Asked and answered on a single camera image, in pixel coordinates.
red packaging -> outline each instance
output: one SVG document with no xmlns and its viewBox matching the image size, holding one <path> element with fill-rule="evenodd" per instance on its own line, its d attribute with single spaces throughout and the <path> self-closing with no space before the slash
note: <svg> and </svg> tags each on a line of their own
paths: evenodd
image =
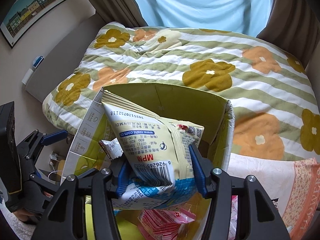
<svg viewBox="0 0 320 240">
<path fill-rule="evenodd" d="M 138 228 L 146 240 L 176 240 L 180 226 L 195 218 L 196 215 L 184 209 L 178 212 L 148 209 L 141 212 Z"/>
</svg>

framed picture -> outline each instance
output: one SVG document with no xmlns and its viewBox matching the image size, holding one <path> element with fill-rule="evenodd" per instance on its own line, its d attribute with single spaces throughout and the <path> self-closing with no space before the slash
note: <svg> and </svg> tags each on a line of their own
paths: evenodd
<svg viewBox="0 0 320 240">
<path fill-rule="evenodd" d="M 0 25 L 11 48 L 43 15 L 65 0 L 16 0 Z"/>
</svg>

white wall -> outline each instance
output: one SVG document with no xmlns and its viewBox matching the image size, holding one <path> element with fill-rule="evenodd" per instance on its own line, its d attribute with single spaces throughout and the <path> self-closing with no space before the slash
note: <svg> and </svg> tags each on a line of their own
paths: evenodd
<svg viewBox="0 0 320 240">
<path fill-rule="evenodd" d="M 72 29 L 95 13 L 88 0 L 66 0 L 39 19 L 13 49 L 0 34 L 0 105 L 14 101 L 18 144 L 33 130 L 51 133 L 57 129 L 42 113 L 42 105 L 24 90 L 21 80 L 37 56 L 46 56 Z M 68 151 L 65 141 L 45 147 L 37 167 L 49 170 L 48 155 Z"/>
</svg>

floral comforter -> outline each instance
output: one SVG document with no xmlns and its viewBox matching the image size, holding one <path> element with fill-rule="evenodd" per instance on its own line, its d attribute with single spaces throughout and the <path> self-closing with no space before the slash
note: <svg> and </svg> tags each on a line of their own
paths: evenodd
<svg viewBox="0 0 320 240">
<path fill-rule="evenodd" d="M 74 73 L 47 96 L 44 114 L 75 134 L 101 86 L 131 82 L 188 86 L 230 99 L 233 153 L 320 162 L 319 110 L 301 63 L 239 33 L 107 24 Z"/>
</svg>

light blue window light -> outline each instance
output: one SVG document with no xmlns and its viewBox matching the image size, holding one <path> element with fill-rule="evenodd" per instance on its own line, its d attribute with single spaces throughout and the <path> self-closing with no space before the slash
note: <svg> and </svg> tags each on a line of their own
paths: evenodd
<svg viewBox="0 0 320 240">
<path fill-rule="evenodd" d="M 272 0 L 136 0 L 149 26 L 193 27 L 257 34 Z"/>
</svg>

